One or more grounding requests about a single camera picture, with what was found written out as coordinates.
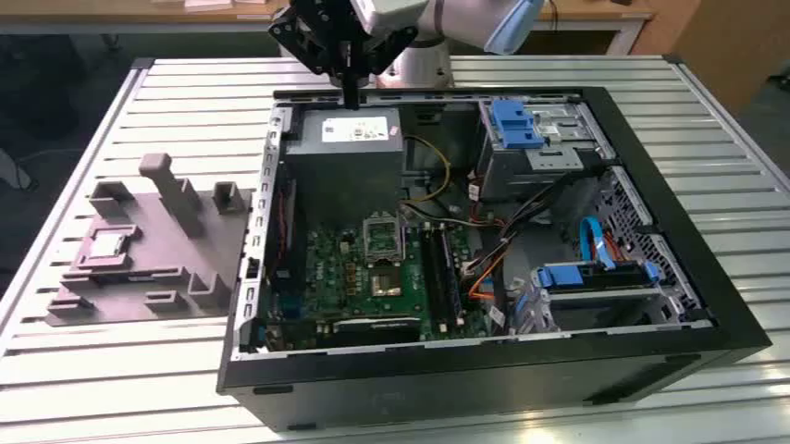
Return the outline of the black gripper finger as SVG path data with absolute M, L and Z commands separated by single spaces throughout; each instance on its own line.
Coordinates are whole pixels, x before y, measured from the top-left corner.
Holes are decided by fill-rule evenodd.
M 390 32 L 384 37 L 372 37 L 360 25 L 355 26 L 352 37 L 352 110 L 359 108 L 360 89 L 371 74 L 379 75 L 398 55 L 414 42 L 418 28 L 408 26 Z
M 291 7 L 272 19 L 268 34 L 314 74 L 328 76 L 342 90 L 344 107 L 352 109 L 352 42 L 322 42 Z

